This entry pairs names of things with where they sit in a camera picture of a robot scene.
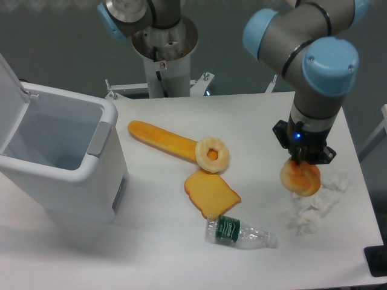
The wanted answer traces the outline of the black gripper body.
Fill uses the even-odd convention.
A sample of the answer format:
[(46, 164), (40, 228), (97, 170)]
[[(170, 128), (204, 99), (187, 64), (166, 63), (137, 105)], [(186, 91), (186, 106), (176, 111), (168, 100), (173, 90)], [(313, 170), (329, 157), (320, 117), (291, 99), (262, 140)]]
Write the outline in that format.
[(307, 129), (306, 123), (293, 120), (279, 120), (273, 127), (273, 133), (282, 148), (291, 155), (294, 145), (303, 147), (302, 161), (311, 165), (329, 164), (336, 156), (336, 151), (327, 146), (327, 137), (330, 129), (312, 132)]

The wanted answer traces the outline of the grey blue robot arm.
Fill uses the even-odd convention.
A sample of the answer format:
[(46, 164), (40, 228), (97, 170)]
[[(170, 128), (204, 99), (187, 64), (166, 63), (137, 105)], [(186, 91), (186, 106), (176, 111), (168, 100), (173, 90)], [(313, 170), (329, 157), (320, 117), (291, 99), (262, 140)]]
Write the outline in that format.
[[(130, 39), (142, 57), (150, 97), (193, 95), (190, 56), (198, 31), (179, 1), (102, 1), (97, 9), (110, 34)], [(283, 15), (258, 11), (244, 28), (245, 49), (294, 87), (289, 119), (273, 132), (297, 164), (335, 157), (327, 136), (359, 67), (356, 49), (336, 36), (367, 11), (367, 1), (296, 1)]]

